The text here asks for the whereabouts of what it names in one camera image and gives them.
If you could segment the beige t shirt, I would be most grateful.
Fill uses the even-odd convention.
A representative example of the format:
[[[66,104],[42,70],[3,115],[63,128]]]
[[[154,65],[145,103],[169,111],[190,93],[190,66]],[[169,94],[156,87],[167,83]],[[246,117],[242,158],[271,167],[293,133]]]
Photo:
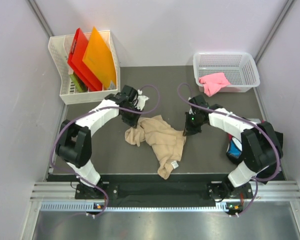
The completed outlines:
[[[161,115],[139,118],[136,127],[125,131],[124,138],[130,145],[139,147],[146,142],[152,148],[159,163],[157,173],[164,180],[179,167],[187,139],[183,131],[171,127]]]

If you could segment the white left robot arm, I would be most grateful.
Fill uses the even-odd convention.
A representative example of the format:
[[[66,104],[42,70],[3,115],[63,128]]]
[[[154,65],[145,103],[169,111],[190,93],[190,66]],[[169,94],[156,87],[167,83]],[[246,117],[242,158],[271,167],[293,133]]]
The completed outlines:
[[[77,174],[92,198],[99,198],[104,187],[100,174],[91,162],[92,136],[108,121],[121,116],[122,121],[135,128],[149,97],[141,90],[125,85],[121,92],[107,95],[100,104],[62,133],[55,153]]]

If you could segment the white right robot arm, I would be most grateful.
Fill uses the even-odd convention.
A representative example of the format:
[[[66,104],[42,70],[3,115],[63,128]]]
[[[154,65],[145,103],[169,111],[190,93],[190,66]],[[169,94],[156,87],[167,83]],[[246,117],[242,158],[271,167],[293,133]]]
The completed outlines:
[[[227,197],[239,195],[252,178],[268,182],[279,173],[284,135],[275,131],[271,123],[241,118],[218,104],[209,105],[202,95],[190,98],[188,104],[184,136],[200,133],[204,124],[229,135],[226,156],[236,168],[222,181]]]

